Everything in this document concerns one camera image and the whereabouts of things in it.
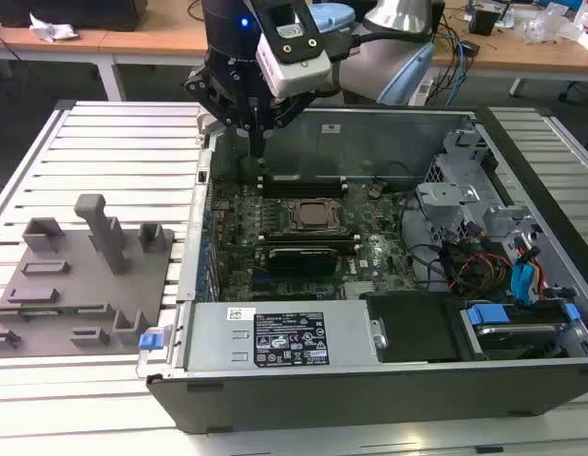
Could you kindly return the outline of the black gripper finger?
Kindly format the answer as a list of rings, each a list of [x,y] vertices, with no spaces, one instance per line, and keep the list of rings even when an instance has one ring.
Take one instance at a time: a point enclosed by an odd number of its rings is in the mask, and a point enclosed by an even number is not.
[[[261,100],[256,112],[256,157],[262,159],[266,139],[272,131],[290,124],[316,99],[314,92],[306,92],[293,97],[277,99],[269,97]]]
[[[184,84],[186,91],[226,127],[234,127],[247,138],[249,153],[257,157],[257,130],[253,109],[237,69],[215,73],[210,68],[193,71]]]

